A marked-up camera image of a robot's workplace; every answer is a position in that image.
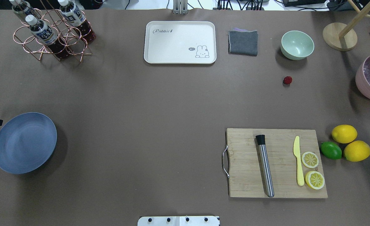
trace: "red berry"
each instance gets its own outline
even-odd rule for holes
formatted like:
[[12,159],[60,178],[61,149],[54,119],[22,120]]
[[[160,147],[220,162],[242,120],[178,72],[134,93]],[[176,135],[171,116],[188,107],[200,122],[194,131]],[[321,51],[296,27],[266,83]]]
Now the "red berry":
[[291,84],[292,83],[292,77],[291,76],[285,77],[283,83],[286,84],[286,85]]

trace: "cutting board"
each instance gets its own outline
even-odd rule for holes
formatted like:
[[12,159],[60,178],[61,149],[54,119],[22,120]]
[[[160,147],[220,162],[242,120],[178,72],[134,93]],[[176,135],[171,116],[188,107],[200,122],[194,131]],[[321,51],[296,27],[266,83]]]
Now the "cutting board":
[[313,152],[319,165],[310,169],[302,164],[303,174],[315,170],[324,176],[315,130],[227,129],[229,155],[229,196],[268,198],[264,193],[256,135],[265,135],[267,156],[274,185],[274,198],[327,198],[326,185],[320,190],[306,183],[297,184],[297,161],[292,152],[295,136],[300,137],[301,155]]

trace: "wooden round base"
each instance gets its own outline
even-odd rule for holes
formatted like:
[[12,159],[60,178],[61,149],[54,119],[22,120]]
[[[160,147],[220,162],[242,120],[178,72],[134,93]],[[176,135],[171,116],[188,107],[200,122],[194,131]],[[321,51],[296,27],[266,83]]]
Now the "wooden round base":
[[324,28],[323,38],[331,48],[339,51],[348,51],[352,50],[357,45],[358,37],[353,29],[343,38],[338,37],[346,26],[347,25],[343,23],[331,23]]

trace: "rabbit drawing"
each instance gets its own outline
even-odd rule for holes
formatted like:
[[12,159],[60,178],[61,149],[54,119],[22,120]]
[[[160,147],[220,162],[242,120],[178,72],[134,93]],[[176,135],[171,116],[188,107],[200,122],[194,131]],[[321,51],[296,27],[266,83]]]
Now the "rabbit drawing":
[[209,51],[207,50],[207,46],[198,46],[196,52],[196,58],[209,58]]

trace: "blue plate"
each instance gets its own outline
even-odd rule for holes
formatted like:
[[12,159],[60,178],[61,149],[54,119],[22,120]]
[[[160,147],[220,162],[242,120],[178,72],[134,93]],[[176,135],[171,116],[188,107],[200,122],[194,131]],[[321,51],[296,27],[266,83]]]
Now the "blue plate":
[[0,130],[0,168],[8,173],[28,173],[51,156],[57,143],[52,120],[36,112],[14,117]]

